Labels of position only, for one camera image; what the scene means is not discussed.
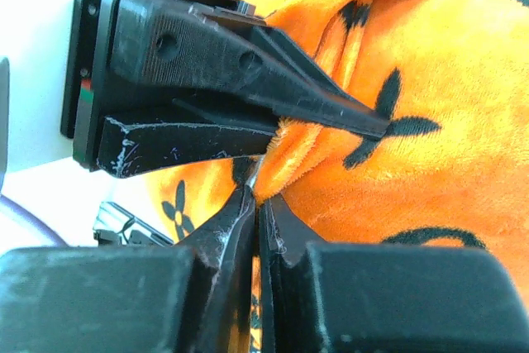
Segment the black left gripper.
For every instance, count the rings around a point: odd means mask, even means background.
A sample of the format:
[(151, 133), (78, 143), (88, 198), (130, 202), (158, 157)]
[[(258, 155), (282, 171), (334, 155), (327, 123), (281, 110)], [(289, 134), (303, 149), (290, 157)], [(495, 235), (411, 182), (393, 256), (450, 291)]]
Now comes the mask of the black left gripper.
[[(386, 117), (254, 15), (243, 0), (74, 0), (60, 124), (74, 160), (126, 179), (262, 155), (279, 118), (259, 107), (373, 139), (385, 134)], [(161, 87), (228, 93), (259, 107), (172, 106), (175, 91)]]

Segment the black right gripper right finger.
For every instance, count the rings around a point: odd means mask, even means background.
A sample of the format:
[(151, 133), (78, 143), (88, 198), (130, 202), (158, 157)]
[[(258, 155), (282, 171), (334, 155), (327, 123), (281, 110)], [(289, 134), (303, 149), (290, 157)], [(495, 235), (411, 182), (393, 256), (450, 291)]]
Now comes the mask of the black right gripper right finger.
[(277, 195), (259, 211), (263, 352), (329, 352), (330, 246)]

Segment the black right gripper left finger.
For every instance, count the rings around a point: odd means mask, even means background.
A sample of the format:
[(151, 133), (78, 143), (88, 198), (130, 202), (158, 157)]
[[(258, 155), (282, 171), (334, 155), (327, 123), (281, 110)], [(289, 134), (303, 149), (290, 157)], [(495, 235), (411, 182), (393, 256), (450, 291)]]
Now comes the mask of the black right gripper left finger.
[(249, 350), (255, 211), (255, 197), (243, 185), (178, 244), (194, 253), (178, 352)]

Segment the orange patterned plush pillowcase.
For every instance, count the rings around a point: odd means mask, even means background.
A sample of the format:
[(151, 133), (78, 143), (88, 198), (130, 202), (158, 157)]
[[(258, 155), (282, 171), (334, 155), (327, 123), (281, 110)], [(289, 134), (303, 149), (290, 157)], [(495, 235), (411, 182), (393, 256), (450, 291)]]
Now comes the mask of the orange patterned plush pillowcase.
[(526, 297), (528, 0), (247, 1), (390, 120), (380, 143), (284, 122), (258, 201), (329, 239), (472, 243)]

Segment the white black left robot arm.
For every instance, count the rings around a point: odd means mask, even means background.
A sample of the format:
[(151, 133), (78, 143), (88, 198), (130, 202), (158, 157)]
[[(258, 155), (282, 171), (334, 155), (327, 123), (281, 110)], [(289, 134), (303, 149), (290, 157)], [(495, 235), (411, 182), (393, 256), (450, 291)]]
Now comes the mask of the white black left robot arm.
[(261, 155), (283, 117), (389, 128), (243, 0), (1, 0), (2, 177)]

